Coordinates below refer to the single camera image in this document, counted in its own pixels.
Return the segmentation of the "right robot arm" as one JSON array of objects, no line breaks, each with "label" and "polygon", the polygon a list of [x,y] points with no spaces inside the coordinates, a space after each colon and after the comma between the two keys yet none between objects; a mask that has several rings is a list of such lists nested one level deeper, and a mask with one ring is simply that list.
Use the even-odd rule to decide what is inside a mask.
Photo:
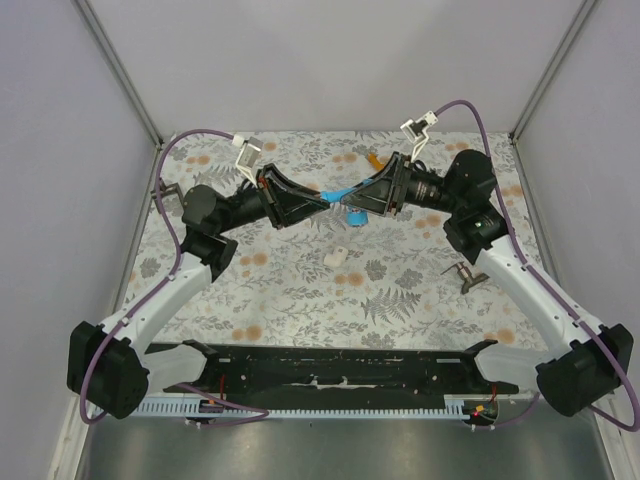
[{"label": "right robot arm", "polygon": [[405,205],[447,213],[443,228],[453,249],[511,298],[546,346],[536,352],[489,344],[458,368],[460,386],[477,394],[493,382],[516,385],[539,392],[571,417],[629,384],[633,337],[623,325],[607,327],[586,312],[525,255],[491,202],[496,188],[491,159],[482,152],[459,152],[444,176],[418,170],[408,156],[395,153],[341,202],[380,216],[396,215]]}]

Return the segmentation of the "blue plastic faucet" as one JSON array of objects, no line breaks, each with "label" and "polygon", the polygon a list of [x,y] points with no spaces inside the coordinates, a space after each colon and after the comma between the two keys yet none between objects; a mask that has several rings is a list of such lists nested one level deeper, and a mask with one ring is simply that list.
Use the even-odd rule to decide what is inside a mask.
[{"label": "blue plastic faucet", "polygon": [[351,193],[354,190],[353,187],[345,188],[342,190],[334,191],[322,191],[320,197],[329,202],[330,204],[340,204],[346,207],[345,220],[346,224],[350,227],[363,227],[368,224],[368,214],[366,211],[346,205],[343,202],[343,197]]}]

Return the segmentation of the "white plastic elbow fitting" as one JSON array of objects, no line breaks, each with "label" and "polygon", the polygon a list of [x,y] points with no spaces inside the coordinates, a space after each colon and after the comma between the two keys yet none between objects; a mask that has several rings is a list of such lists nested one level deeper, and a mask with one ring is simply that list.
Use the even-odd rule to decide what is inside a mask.
[{"label": "white plastic elbow fitting", "polygon": [[336,246],[332,252],[327,253],[323,259],[323,264],[332,269],[339,268],[344,264],[348,256],[348,249],[343,246]]}]

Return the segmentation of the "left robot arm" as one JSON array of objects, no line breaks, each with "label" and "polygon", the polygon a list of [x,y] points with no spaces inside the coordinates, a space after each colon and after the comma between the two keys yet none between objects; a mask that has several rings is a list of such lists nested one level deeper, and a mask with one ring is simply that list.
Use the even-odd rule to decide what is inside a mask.
[{"label": "left robot arm", "polygon": [[251,187],[224,196],[203,184],[184,196],[184,239],[169,273],[97,325],[80,323],[70,337],[67,385],[87,406],[123,419],[149,394],[188,383],[198,392],[219,384],[220,368],[197,342],[149,352],[156,335],[194,296],[208,289],[229,266],[237,242],[226,232],[267,218],[277,228],[295,225],[338,201],[288,180],[274,165],[262,168]]}]

